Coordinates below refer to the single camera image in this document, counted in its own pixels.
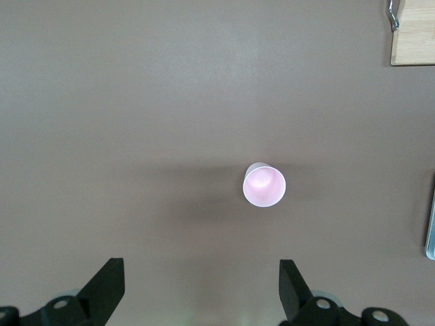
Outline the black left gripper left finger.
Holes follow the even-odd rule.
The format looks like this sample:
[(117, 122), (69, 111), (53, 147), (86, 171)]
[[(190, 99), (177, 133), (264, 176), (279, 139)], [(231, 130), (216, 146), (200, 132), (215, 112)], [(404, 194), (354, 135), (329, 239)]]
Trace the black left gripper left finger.
[(75, 295), (57, 297), (26, 316), (14, 306), (2, 306), (1, 324), (106, 325), (124, 293), (124, 260), (111, 258)]

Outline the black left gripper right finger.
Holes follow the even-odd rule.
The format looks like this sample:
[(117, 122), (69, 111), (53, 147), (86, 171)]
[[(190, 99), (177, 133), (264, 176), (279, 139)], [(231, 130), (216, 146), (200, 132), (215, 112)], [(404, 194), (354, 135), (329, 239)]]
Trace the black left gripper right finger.
[(279, 298), (286, 315), (282, 325), (407, 325), (398, 313), (369, 307), (360, 316), (325, 295), (314, 295), (291, 259), (279, 262)]

